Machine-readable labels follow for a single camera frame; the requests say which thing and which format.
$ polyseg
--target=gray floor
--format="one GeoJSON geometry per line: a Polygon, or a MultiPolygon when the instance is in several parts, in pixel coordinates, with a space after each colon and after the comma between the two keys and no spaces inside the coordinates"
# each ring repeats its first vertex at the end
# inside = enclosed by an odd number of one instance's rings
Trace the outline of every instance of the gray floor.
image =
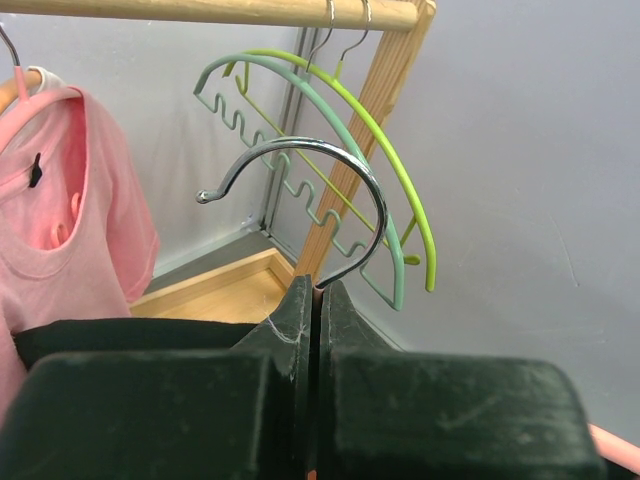
{"type": "Polygon", "coordinates": [[[161,288],[168,287],[187,278],[195,277],[201,273],[228,265],[229,263],[236,262],[273,247],[274,245],[262,233],[249,233],[239,240],[231,242],[229,245],[225,245],[165,275],[154,278],[145,293],[160,290],[161,288]]]}

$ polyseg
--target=wooden tray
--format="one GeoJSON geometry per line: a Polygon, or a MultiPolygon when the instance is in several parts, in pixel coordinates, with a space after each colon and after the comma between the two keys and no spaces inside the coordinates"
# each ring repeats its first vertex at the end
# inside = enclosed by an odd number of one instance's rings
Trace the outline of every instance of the wooden tray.
{"type": "Polygon", "coordinates": [[[293,279],[293,267],[272,248],[145,295],[135,317],[258,323],[273,312],[293,279]]]}

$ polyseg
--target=pink garment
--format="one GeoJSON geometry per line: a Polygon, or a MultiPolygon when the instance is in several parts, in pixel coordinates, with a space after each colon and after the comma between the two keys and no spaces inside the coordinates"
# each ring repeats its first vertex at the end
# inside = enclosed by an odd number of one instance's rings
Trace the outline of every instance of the pink garment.
{"type": "Polygon", "coordinates": [[[79,91],[0,155],[0,424],[26,376],[11,335],[59,319],[130,316],[158,251],[125,136],[79,91]],[[37,153],[43,176],[30,189],[37,153]]]}

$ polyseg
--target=wooden post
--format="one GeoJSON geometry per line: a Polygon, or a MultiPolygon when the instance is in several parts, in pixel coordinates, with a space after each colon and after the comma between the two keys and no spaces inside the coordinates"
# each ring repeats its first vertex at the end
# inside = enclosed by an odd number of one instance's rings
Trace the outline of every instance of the wooden post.
{"type": "MultiPolygon", "coordinates": [[[[417,7],[418,23],[408,33],[387,32],[382,36],[360,94],[360,103],[383,128],[389,120],[436,11],[432,0],[406,1],[417,7]]],[[[349,131],[370,161],[377,143],[371,131],[356,114],[351,117],[349,131]]],[[[335,163],[329,178],[349,200],[353,199],[360,186],[360,177],[339,162],[335,163]]],[[[323,218],[329,209],[338,212],[341,218],[344,218],[347,212],[342,200],[325,188],[318,206],[318,218],[323,218]]],[[[333,218],[324,227],[315,224],[311,226],[295,275],[311,274],[314,280],[318,279],[331,247],[331,233],[334,227],[333,218]]]]}
{"type": "MultiPolygon", "coordinates": [[[[366,24],[361,0],[335,2],[336,28],[366,24]]],[[[372,30],[407,32],[416,25],[411,4],[369,2],[372,30]]],[[[328,27],[331,20],[327,0],[0,0],[0,12],[294,27],[328,27]]]]}

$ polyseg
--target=silver hanger hook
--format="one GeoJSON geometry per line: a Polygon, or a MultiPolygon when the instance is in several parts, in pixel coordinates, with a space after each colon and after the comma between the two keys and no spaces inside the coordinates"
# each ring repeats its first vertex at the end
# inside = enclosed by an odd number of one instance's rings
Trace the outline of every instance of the silver hanger hook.
{"type": "Polygon", "coordinates": [[[322,47],[324,47],[327,42],[329,41],[329,38],[331,38],[331,34],[333,33],[333,27],[336,23],[336,2],[335,0],[329,0],[329,11],[331,12],[331,24],[330,24],[330,28],[329,28],[329,33],[327,33],[327,36],[324,38],[324,40],[322,41],[322,43],[320,45],[317,45],[316,48],[314,48],[313,50],[311,50],[311,53],[309,54],[309,60],[307,62],[307,68],[305,69],[306,73],[309,73],[309,67],[311,66],[311,62],[313,62],[313,57],[315,57],[316,53],[318,53],[318,50],[320,50],[322,47]]]}
{"type": "Polygon", "coordinates": [[[196,194],[196,200],[201,204],[220,200],[229,193],[229,190],[231,190],[231,187],[233,186],[242,170],[244,170],[252,161],[275,150],[288,149],[314,150],[316,152],[329,155],[330,157],[333,157],[336,160],[344,163],[346,166],[354,170],[358,174],[358,176],[360,176],[360,178],[362,178],[362,181],[369,189],[369,193],[371,194],[373,202],[376,206],[376,211],[378,212],[378,223],[376,224],[375,232],[373,234],[373,237],[369,241],[369,245],[367,245],[364,253],[351,263],[345,265],[344,267],[336,270],[324,279],[320,280],[316,284],[316,288],[322,290],[329,286],[329,284],[331,284],[335,280],[339,280],[347,273],[366,263],[380,245],[382,237],[384,236],[384,232],[387,229],[389,212],[387,210],[387,204],[384,200],[384,195],[382,194],[382,189],[380,188],[380,184],[373,176],[373,173],[371,172],[369,167],[366,166],[363,162],[358,160],[350,153],[344,151],[343,149],[322,140],[316,140],[314,138],[306,137],[275,138],[273,140],[268,140],[264,143],[251,147],[246,152],[244,152],[224,176],[220,187],[217,190],[199,191],[196,194]]]}
{"type": "Polygon", "coordinates": [[[373,14],[371,13],[371,4],[369,3],[369,0],[363,0],[363,1],[364,1],[364,6],[367,10],[367,24],[364,29],[364,35],[362,35],[362,38],[358,41],[358,43],[351,45],[350,47],[346,48],[344,52],[342,52],[342,55],[340,56],[341,62],[344,61],[344,57],[347,55],[347,52],[349,52],[350,50],[353,50],[356,47],[359,47],[362,44],[362,42],[364,42],[364,40],[367,38],[367,35],[369,35],[369,28],[371,27],[371,20],[373,18],[373,14]]]}
{"type": "Polygon", "coordinates": [[[2,41],[5,43],[5,45],[9,49],[9,52],[11,53],[11,60],[13,61],[13,66],[19,67],[20,57],[18,57],[18,51],[16,50],[16,47],[13,45],[13,42],[9,38],[9,35],[7,35],[7,32],[4,31],[4,28],[2,27],[2,25],[0,25],[0,37],[2,37],[2,41]]]}

